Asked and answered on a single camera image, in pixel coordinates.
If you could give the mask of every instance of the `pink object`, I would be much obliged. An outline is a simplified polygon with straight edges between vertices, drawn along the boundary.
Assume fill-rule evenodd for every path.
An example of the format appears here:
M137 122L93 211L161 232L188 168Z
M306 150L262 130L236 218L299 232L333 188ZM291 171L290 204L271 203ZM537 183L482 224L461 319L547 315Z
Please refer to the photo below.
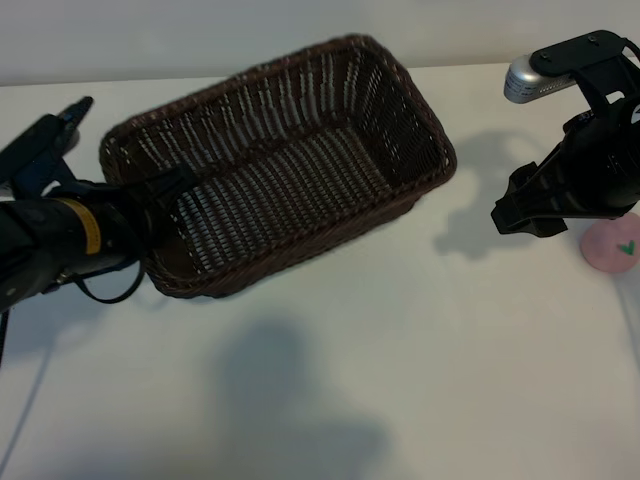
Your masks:
M598 270L607 273L630 270L640 260L640 217L627 213L615 220L598 220L585 232L580 250Z

